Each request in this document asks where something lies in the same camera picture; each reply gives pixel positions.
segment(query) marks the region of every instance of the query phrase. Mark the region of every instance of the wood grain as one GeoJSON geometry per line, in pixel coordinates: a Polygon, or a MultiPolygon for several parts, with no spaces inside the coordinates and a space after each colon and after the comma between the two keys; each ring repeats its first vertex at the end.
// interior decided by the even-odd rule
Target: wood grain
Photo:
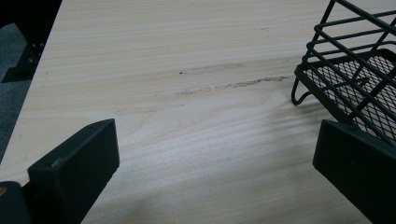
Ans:
{"type": "Polygon", "coordinates": [[[1,180],[114,118],[120,168],[84,223],[367,223],[311,164],[328,112],[290,101],[327,4],[64,0],[1,180]]]}

